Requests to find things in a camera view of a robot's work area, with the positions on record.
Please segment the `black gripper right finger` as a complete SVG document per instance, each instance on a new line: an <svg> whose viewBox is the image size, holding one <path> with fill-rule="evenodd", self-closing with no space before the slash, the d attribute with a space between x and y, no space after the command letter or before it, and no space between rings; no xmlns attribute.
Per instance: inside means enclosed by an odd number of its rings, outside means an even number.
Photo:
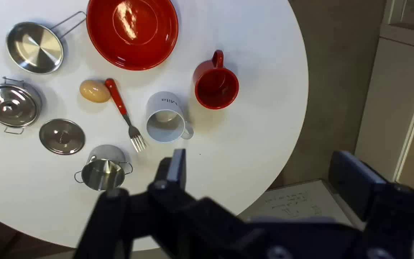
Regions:
<svg viewBox="0 0 414 259"><path fill-rule="evenodd" d="M378 191L386 180L349 151L335 151L329 165L329 183L360 219L366 220Z"/></svg>

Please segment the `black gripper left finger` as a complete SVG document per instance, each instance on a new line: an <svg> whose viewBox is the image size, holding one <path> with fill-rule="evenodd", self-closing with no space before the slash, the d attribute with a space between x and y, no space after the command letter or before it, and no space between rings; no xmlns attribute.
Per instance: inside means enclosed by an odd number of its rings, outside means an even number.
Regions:
<svg viewBox="0 0 414 259"><path fill-rule="evenodd" d="M185 150L176 148L171 157L163 157L156 168L155 178L148 187L153 201L179 201L185 194L186 163Z"/></svg>

